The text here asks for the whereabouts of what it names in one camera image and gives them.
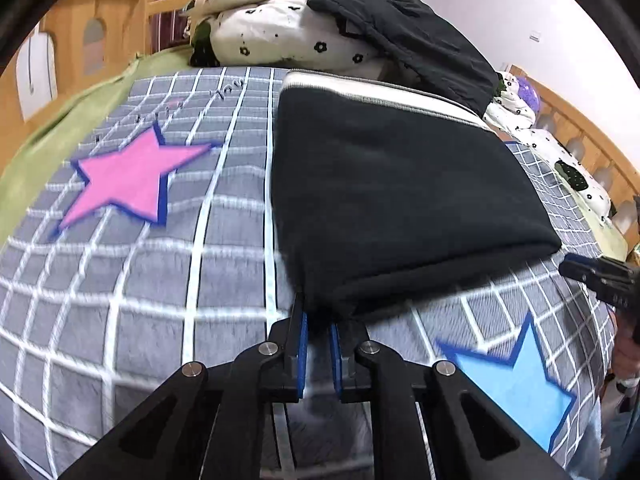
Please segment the person right hand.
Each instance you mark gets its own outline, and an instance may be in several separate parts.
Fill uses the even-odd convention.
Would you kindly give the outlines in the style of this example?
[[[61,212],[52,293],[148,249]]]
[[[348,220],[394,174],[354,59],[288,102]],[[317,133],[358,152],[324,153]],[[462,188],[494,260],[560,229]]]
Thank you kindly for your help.
[[[634,342],[634,319],[625,312],[616,310],[614,314],[616,334],[612,351],[611,370],[617,379],[634,378],[640,368],[640,348]]]

